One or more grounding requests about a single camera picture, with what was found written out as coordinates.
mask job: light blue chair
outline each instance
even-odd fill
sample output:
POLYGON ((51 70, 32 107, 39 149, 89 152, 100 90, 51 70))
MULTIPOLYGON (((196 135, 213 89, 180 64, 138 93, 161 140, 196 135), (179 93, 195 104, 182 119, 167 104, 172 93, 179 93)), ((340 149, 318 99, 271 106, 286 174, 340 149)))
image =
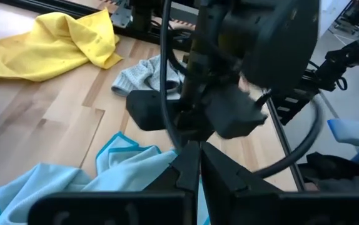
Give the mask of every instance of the light blue chair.
MULTIPOLYGON (((330 119, 327 123, 336 141, 359 147, 359 122, 345 119, 330 119)), ((351 160, 359 164, 359 153, 351 160)))

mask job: yellow cloth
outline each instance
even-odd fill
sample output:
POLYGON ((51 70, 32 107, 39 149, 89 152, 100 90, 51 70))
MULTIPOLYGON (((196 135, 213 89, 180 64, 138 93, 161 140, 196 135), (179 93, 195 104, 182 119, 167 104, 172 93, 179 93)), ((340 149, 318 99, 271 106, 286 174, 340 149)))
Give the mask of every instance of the yellow cloth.
POLYGON ((118 41, 107 9, 78 20, 38 16, 31 32, 0 39, 0 77, 44 81, 88 61, 108 69, 122 59, 114 53, 118 41))

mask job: wooden tabletop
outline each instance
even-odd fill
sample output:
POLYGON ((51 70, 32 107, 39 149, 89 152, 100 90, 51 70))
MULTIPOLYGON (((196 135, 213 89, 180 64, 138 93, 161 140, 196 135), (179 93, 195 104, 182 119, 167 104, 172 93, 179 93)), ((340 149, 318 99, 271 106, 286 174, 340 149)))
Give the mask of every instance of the wooden tabletop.
MULTIPOLYGON (((37 15, 0 4, 0 38, 31 30, 37 15)), ((125 110, 125 98, 110 90, 121 70, 159 54, 159 46, 120 38, 116 52, 124 60, 109 70, 88 63, 46 82, 0 79, 0 186, 39 162, 80 167, 94 177, 97 152, 118 131, 141 145, 170 149, 165 131, 140 130, 125 110)), ((263 110, 269 114, 267 107, 263 110)), ((209 141, 251 171, 285 156, 271 118, 248 137, 223 140, 213 135, 209 141)), ((296 191, 289 169, 267 181, 296 191)))

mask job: white wall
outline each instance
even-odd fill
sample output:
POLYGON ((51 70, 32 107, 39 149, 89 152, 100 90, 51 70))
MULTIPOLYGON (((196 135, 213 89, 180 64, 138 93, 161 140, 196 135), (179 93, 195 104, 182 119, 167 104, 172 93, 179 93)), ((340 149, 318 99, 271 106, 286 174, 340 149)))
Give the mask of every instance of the white wall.
POLYGON ((330 28, 335 19, 342 13, 350 0, 321 0, 320 2, 320 37, 330 28))

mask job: black metal frame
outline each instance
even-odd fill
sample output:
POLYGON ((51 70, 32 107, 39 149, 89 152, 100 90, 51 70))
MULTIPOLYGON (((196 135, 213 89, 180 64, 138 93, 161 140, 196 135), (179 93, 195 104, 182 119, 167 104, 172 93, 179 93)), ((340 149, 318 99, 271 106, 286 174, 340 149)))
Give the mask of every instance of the black metal frame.
MULTIPOLYGON (((11 6, 15 6, 18 8, 27 9, 30 11, 34 11, 37 13, 51 13, 51 12, 61 12, 68 14, 72 16, 73 18, 80 18, 92 13, 95 13, 99 11, 98 9, 83 6, 80 4, 76 4, 73 2, 68 2, 65 0, 0 0, 0 3, 8 4, 11 6)), ((190 18, 191 20, 195 19, 195 15, 191 14, 189 12, 183 12, 185 14, 189 14, 187 16, 181 16, 181 18, 190 18)), ((137 31, 134 29, 128 29, 128 28, 121 28, 121 27, 114 27, 114 32, 119 35, 132 37, 135 39, 140 39, 142 41, 159 44, 159 36, 151 35, 147 32, 137 31)), ((181 43, 175 43, 173 45, 173 48, 179 49, 182 51, 189 52, 190 47, 185 44, 181 43)), ((275 129, 277 131, 278 137, 280 139, 282 148, 286 155, 291 153, 291 149, 288 144, 288 140, 285 136, 284 130, 282 128, 281 122, 278 118, 278 115, 276 113, 274 104, 271 100, 268 101, 268 109, 271 113, 271 118, 274 122, 275 129)), ((296 164, 291 166, 292 175, 294 177, 296 186, 299 191, 305 190, 305 185, 303 182, 303 179, 301 177, 301 174, 299 172, 298 166, 296 164)))

